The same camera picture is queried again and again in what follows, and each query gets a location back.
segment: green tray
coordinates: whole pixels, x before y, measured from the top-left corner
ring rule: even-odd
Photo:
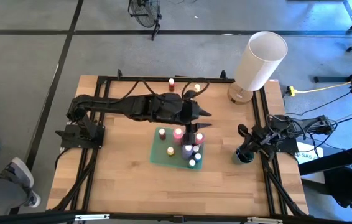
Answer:
[[[179,167],[190,170],[201,170],[202,161],[203,161],[203,147],[201,145],[199,153],[201,153],[201,160],[198,161],[193,168],[188,166],[188,160],[182,158],[182,147],[174,144],[174,136],[172,128],[164,128],[166,133],[166,139],[161,140],[159,138],[158,130],[161,127],[158,127],[154,133],[154,141],[152,142],[150,162],[154,164],[160,164],[165,166]],[[172,146],[175,149],[175,154],[169,156],[167,154],[168,147]]]

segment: lamp base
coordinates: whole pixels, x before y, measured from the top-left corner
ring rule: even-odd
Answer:
[[[241,105],[251,101],[253,91],[243,90],[234,82],[228,88],[227,96],[231,102]]]

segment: fan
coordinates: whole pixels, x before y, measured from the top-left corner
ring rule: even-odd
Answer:
[[[151,40],[154,40],[161,27],[159,25],[159,20],[162,18],[159,0],[129,0],[127,12],[144,27],[150,28],[155,25],[151,35]]]

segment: wooden tabletop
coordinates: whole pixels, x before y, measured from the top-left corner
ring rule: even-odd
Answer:
[[[97,76],[83,75],[76,95],[93,95]],[[109,97],[120,98],[134,82],[111,82]],[[156,93],[168,91],[166,83],[148,82]],[[119,114],[106,114],[103,147],[99,150],[88,210],[91,212],[161,213],[184,215],[255,215],[267,216],[267,197],[259,155],[253,162],[235,165],[232,153],[243,142],[237,125],[255,125],[252,103],[236,105],[227,99],[229,84],[211,83],[196,100],[212,114],[201,123],[212,126],[201,129],[206,136],[201,171],[152,164],[149,161],[156,127],[176,126],[135,122]],[[181,93],[184,83],[176,83]],[[265,85],[270,114],[284,114],[279,83]],[[139,83],[131,95],[149,94]],[[259,109],[262,111],[260,97]],[[71,149],[58,162],[47,208],[53,208],[73,185],[81,149]],[[282,183],[292,199],[308,212],[298,165],[290,155],[278,153]],[[78,206],[84,193],[81,188]],[[273,188],[276,210],[277,191]]]

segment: shoe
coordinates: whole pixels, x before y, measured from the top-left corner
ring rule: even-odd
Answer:
[[[40,205],[40,197],[39,197],[39,195],[37,193],[35,193],[33,190],[31,190],[31,197],[24,204],[24,206],[30,207],[30,208],[36,208],[39,205]]]
[[[13,158],[4,169],[14,174],[24,187],[31,189],[34,186],[34,177],[32,176],[31,171],[18,157]]]

